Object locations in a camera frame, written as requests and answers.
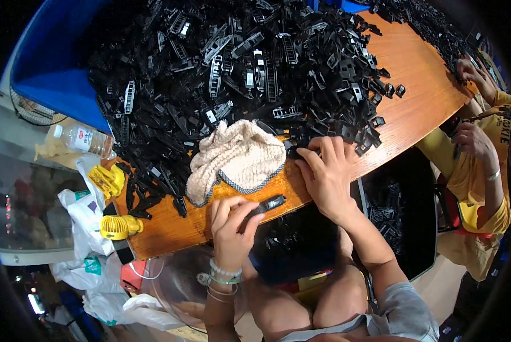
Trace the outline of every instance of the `wooden table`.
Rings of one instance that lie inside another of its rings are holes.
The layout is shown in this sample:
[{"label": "wooden table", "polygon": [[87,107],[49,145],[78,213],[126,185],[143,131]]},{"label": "wooden table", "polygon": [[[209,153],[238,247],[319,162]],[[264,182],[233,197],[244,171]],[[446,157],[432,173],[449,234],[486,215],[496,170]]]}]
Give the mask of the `wooden table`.
[{"label": "wooden table", "polygon": [[[360,15],[370,24],[376,24],[383,36],[371,35],[368,51],[378,59],[378,67],[385,67],[394,86],[402,84],[407,91],[402,99],[384,98],[377,113],[386,120],[378,130],[382,145],[371,148],[356,159],[352,180],[383,165],[413,146],[430,133],[461,106],[468,103],[471,93],[461,88],[450,75],[437,51],[424,42],[407,24],[388,23],[368,11]],[[284,194],[287,202],[267,213],[265,221],[284,215],[311,201],[305,182],[292,160],[286,161],[284,170],[255,194],[243,195],[249,200],[262,201],[272,195]],[[210,199],[239,195],[221,182],[214,187]],[[127,214],[125,191],[116,199],[120,215]],[[187,218],[180,217],[166,196],[157,206],[149,209],[153,218],[145,221],[145,230],[129,238],[139,259],[175,252],[211,239],[209,205],[196,208],[188,201]]]}]

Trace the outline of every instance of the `silver bracelet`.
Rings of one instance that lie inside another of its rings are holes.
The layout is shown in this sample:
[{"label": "silver bracelet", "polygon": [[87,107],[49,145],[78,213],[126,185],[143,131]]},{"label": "silver bracelet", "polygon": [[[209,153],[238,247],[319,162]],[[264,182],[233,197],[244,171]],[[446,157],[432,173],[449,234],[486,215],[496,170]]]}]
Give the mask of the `silver bracelet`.
[{"label": "silver bracelet", "polygon": [[223,300],[223,299],[219,299],[218,297],[214,296],[213,294],[210,293],[209,290],[206,290],[206,292],[208,292],[208,294],[210,295],[210,297],[212,297],[213,299],[217,300],[218,302],[222,302],[222,303],[234,303],[235,302],[235,299],[233,298],[232,299],[232,302],[227,302],[226,300]]},{"label": "silver bracelet", "polygon": [[495,174],[493,174],[492,176],[489,176],[487,178],[487,180],[490,182],[490,181],[494,181],[498,178],[498,176],[500,175],[500,168],[498,169],[497,172],[495,172]]},{"label": "silver bracelet", "polygon": [[221,294],[222,296],[234,296],[235,293],[238,291],[238,284],[232,284],[232,288],[235,289],[233,292],[224,293],[224,292],[219,292],[215,288],[212,288],[210,285],[208,285],[208,289],[212,290],[213,292],[216,292],[217,294]]},{"label": "silver bracelet", "polygon": [[219,274],[222,274],[222,275],[226,275],[226,276],[229,276],[229,277],[238,277],[240,274],[242,274],[242,267],[240,267],[238,269],[238,271],[236,271],[236,272],[229,272],[229,271],[225,271],[225,270],[220,269],[218,267],[218,265],[215,264],[214,258],[210,259],[210,267],[216,273],[219,273]]}]

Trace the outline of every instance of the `sleeve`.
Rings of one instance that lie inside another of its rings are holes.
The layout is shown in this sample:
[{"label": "sleeve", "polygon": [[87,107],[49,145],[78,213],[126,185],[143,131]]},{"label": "sleeve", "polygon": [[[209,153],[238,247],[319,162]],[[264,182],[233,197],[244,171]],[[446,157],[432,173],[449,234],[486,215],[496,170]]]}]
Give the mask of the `sleeve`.
[{"label": "sleeve", "polygon": [[379,304],[379,316],[388,319],[393,336],[417,341],[438,341],[437,322],[428,306],[409,282],[390,285]]},{"label": "sleeve", "polygon": [[511,105],[511,95],[500,90],[495,90],[493,103],[489,103],[489,105],[492,107]]},{"label": "sleeve", "polygon": [[510,204],[506,198],[503,198],[497,212],[479,230],[482,233],[504,234],[510,223]]}]

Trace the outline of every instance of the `gray shirt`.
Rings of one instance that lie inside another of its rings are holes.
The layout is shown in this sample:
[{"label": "gray shirt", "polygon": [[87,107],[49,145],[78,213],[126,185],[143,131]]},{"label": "gray shirt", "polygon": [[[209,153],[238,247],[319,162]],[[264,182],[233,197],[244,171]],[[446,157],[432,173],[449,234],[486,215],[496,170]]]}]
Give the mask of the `gray shirt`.
[{"label": "gray shirt", "polygon": [[322,333],[347,333],[362,324],[367,326],[369,336],[391,335],[423,342],[438,341],[440,334],[436,320],[409,282],[390,285],[378,304],[377,314],[358,315],[349,322],[330,328],[292,332],[278,342],[306,341]]}]

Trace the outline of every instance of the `beige knitted cloth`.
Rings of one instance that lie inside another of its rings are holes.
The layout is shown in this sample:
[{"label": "beige knitted cloth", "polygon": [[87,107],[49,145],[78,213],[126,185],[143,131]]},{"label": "beige knitted cloth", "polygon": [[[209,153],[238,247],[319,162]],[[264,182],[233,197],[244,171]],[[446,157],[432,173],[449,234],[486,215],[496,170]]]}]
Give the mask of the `beige knitted cloth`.
[{"label": "beige knitted cloth", "polygon": [[239,120],[216,130],[200,141],[200,152],[191,161],[187,197],[203,207],[214,185],[224,180],[238,192],[251,194],[277,175],[286,161],[284,144],[255,123]]}]

